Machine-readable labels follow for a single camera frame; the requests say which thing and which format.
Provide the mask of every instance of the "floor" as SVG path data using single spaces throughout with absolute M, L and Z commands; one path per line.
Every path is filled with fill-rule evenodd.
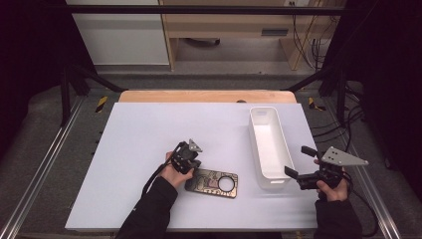
M 300 70 L 292 72 L 278 40 L 257 41 L 252 39 L 221 39 L 215 46 L 208 42 L 183 40 L 180 42 L 178 58 L 173 72 L 160 67 L 142 67 L 122 74 L 119 69 L 99 67 L 102 76 L 117 85 L 130 89 L 260 89 L 280 90 L 299 82 L 314 69 L 303 63 Z M 306 86 L 295 93 L 314 134 L 321 134 L 335 127 L 332 109 L 335 97 L 321 98 L 317 93 L 319 82 Z M 65 132 L 63 144 L 52 153 L 53 161 L 40 175 L 40 165 L 48 164 L 46 152 L 60 133 L 61 97 L 60 89 L 52 88 L 34 96 L 29 104 L 29 113 L 20 132 L 13 139 L 13 146 L 1 160 L 0 166 L 0 225 L 2 233 L 9 219 L 16 219 L 15 209 L 23 209 L 21 219 L 16 219 L 19 230 L 17 238 L 109 238 L 109 234 L 81 234 L 64 229 L 72 203 L 90 166 L 93 155 L 101 139 L 112 103 L 119 94 L 104 89 L 90 81 L 92 90 L 87 97 L 73 96 L 73 103 L 80 104 L 80 112 L 69 131 Z M 350 82 L 355 91 L 361 91 L 359 83 Z M 108 96 L 101 113 L 96 113 L 102 96 Z M 315 101 L 310 107 L 310 98 Z M 347 96 L 346 106 L 358 106 L 358 99 Z M 387 214 L 393 224 L 387 228 L 398 231 L 396 235 L 386 235 L 378 231 L 372 238 L 422 238 L 422 204 L 413 194 L 399 171 L 389 170 L 383 164 L 383 154 L 375 141 L 368 123 L 361 119 L 351 125 L 352 147 L 359 157 L 370 161 L 367 168 L 370 179 L 382 198 Z M 334 130 L 323 136 L 316 136 L 320 150 L 329 146 L 344 148 L 347 133 L 343 129 Z M 353 177 L 360 178 L 360 171 L 348 169 Z M 33 198 L 27 207 L 20 203 L 28 188 L 38 182 L 38 187 L 30 187 Z M 364 194 L 364 183 L 356 180 L 356 190 Z M 357 197 L 351 198 L 365 232 L 373 227 L 370 213 Z M 298 232 L 283 232 L 283 238 L 300 238 Z M 302 238 L 312 238 L 311 231 L 300 232 Z

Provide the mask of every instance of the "aluminum rail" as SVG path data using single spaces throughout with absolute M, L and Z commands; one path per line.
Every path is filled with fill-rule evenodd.
M 332 100 L 325 99 L 327 109 L 331 114 L 333 119 L 336 119 L 335 116 L 335 106 Z M 342 141 L 344 145 L 347 144 L 348 135 L 343 135 Z M 353 144 L 350 144 L 350 153 L 359 157 L 356 148 Z M 368 201 L 368 203 L 372 206 L 375 211 L 375 214 L 379 221 L 379 229 L 382 231 L 382 234 L 386 239 L 400 239 L 401 235 L 397 229 L 397 226 L 394 223 L 390 213 L 388 212 L 387 207 L 385 206 L 384 201 L 382 200 L 381 195 L 376 189 L 376 186 L 369 175 L 369 172 L 364 166 L 355 166 L 354 172 L 356 173 L 356 177 L 359 180 L 359 183 L 362 187 L 363 193 Z
M 24 195 L 19 201 L 18 206 L 10 216 L 9 220 L 6 222 L 3 229 L 0 231 L 1 239 L 14 239 L 18 234 L 19 229 L 21 228 L 29 210 L 31 209 L 32 204 L 34 203 L 38 193 L 40 192 L 41 187 L 43 186 L 43 183 L 46 180 L 47 175 L 49 174 L 49 171 L 53 166 L 53 163 L 56 160 L 57 155 L 59 154 L 60 149 L 62 148 L 71 130 L 71 127 L 78 116 L 83 102 L 83 97 L 76 98 L 76 101 L 72 108 L 72 114 L 70 119 L 68 120 L 68 123 L 60 127 L 53 143 L 51 144 L 46 155 L 44 156 L 41 165 L 38 167 L 38 170 L 32 178 L 31 183 L 29 184 Z
M 224 14 L 224 15 L 319 15 L 343 16 L 363 13 L 364 9 L 344 7 L 255 7 L 192 5 L 53 5 L 42 4 L 55 12 L 78 14 Z

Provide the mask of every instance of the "metal frame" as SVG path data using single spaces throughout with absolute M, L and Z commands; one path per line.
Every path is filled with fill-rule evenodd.
M 332 100 L 325 102 L 326 108 L 328 109 L 332 118 L 335 119 L 334 103 L 332 102 Z M 341 139 L 344 145 L 347 145 L 348 134 L 343 134 Z M 353 143 L 350 144 L 349 152 L 350 154 L 359 157 L 359 154 L 357 153 L 356 148 L 353 146 Z M 365 166 L 355 166 L 353 170 L 358 175 L 357 179 L 359 180 L 359 184 L 362 187 L 366 199 L 368 200 L 369 204 L 374 209 L 376 216 L 378 217 L 379 228 L 384 234 L 384 237 L 386 239 L 400 239 L 401 235 L 394 223 L 394 220 L 388 212 L 388 209 L 385 206 L 385 203 L 382 200 L 382 197 L 379 194 L 378 190 L 376 189 L 376 186 Z
M 41 5 L 48 10 L 63 13 L 77 13 L 77 14 L 231 14 L 231 15 L 320 15 L 320 16 L 343 16 L 353 15 L 362 12 L 367 12 L 362 9 L 345 9 L 345 8 L 315 8 L 315 7 L 234 7 L 234 6 L 149 6 L 149 5 L 50 5 L 45 2 L 40 2 Z M 338 72 L 340 64 L 336 63 L 334 66 L 327 66 L 322 71 L 306 78 L 302 82 L 288 88 L 289 91 L 295 92 L 300 88 L 310 84 L 311 82 L 320 78 L 326 77 L 328 74 L 335 74 Z M 28 186 L 25 194 L 20 200 L 17 208 L 6 223 L 5 227 L 0 232 L 0 238 L 13 239 L 17 235 L 26 215 L 28 214 L 36 196 L 38 195 L 45 178 L 47 177 L 51 166 L 53 165 L 61 146 L 63 145 L 71 126 L 77 118 L 79 109 L 84 101 L 84 98 L 78 97 L 74 108 L 69 110 L 69 86 L 68 82 L 72 83 L 72 77 L 69 78 L 71 72 L 77 72 L 86 77 L 93 78 L 99 83 L 106 85 L 114 91 L 122 91 L 119 87 L 114 87 L 113 84 L 101 79 L 97 74 L 91 74 L 84 69 L 78 69 L 74 66 L 67 66 L 64 69 L 62 78 L 62 99 L 64 110 L 72 112 L 71 114 L 64 112 L 64 120 L 53 144 L 45 155 L 38 171 Z M 340 73 L 340 80 L 344 80 L 344 76 Z M 86 89 L 82 89 L 82 95 L 86 93 Z M 328 107 L 331 114 L 334 116 L 333 107 Z M 337 115 L 342 114 L 341 109 L 337 109 Z M 351 147 L 354 155 L 357 155 L 354 147 Z M 388 210 L 386 209 L 382 198 L 375 188 L 372 179 L 364 167 L 356 167 L 356 173 L 359 175 L 358 179 L 362 185 L 366 198 L 375 209 L 376 215 L 380 221 L 379 226 L 386 238 L 396 239 L 400 238 L 400 234 L 392 220 Z
M 51 144 L 49 150 L 44 156 L 41 165 L 38 167 L 37 172 L 31 180 L 28 188 L 26 189 L 24 195 L 10 216 L 9 220 L 6 222 L 2 230 L 0 231 L 1 239 L 13 239 L 19 232 L 29 210 L 31 209 L 32 204 L 34 203 L 38 193 L 43 186 L 44 181 L 47 178 L 47 175 L 50 172 L 51 167 L 53 166 L 57 155 L 60 152 L 65 140 L 71 130 L 72 125 L 74 124 L 78 113 L 81 109 L 81 106 L 84 102 L 84 97 L 77 97 L 70 118 L 66 125 L 60 127 L 58 133 L 56 134 L 53 143 Z

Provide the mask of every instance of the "cabinet door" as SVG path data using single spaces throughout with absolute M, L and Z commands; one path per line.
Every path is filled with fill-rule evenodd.
M 71 4 L 158 5 L 156 0 L 67 0 Z M 74 14 L 95 65 L 168 65 L 161 16 Z

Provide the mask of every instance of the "white plastic container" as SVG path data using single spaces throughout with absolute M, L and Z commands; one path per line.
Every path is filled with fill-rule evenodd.
M 294 168 L 275 108 L 251 108 L 249 122 L 258 184 L 264 189 L 280 189 L 291 179 L 285 166 Z

